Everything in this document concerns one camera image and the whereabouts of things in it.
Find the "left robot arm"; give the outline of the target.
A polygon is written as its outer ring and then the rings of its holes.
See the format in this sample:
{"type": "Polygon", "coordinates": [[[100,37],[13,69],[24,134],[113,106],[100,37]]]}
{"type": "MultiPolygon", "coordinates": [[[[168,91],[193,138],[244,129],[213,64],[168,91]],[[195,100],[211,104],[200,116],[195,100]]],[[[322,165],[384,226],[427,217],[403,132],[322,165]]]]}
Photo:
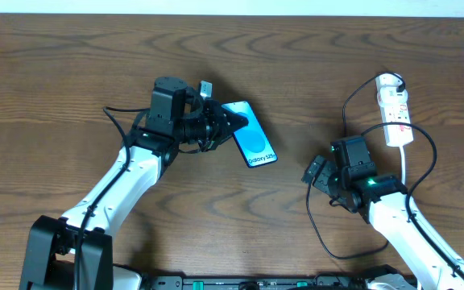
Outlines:
{"type": "Polygon", "coordinates": [[[212,151],[247,119],[177,77],[159,77],[151,105],[136,109],[109,171],[61,217],[40,216],[30,229],[19,289],[145,289],[144,274],[114,263],[113,243],[141,196],[165,173],[180,145],[212,151]]]}

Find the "Galaxy smartphone blue screen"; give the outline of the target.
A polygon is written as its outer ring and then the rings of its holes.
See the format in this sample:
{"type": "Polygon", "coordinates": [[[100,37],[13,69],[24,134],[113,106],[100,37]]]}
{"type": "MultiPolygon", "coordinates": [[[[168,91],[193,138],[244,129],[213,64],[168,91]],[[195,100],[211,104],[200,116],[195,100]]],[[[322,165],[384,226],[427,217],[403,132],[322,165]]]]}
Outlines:
{"type": "Polygon", "coordinates": [[[234,140],[247,167],[257,168],[275,163],[277,154],[270,144],[251,105],[247,101],[226,103],[224,109],[247,119],[248,124],[234,132],[234,140]]]}

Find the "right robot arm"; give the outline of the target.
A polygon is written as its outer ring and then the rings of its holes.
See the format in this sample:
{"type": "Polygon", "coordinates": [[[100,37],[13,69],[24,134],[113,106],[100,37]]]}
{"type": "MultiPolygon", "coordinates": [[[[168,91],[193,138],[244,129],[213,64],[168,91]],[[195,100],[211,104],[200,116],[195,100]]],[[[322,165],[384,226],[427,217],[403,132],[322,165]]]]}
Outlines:
{"type": "Polygon", "coordinates": [[[464,259],[425,219],[398,177],[377,173],[365,139],[339,139],[331,151],[333,160],[318,155],[310,162],[303,182],[380,232],[419,287],[464,289],[464,259]]]}

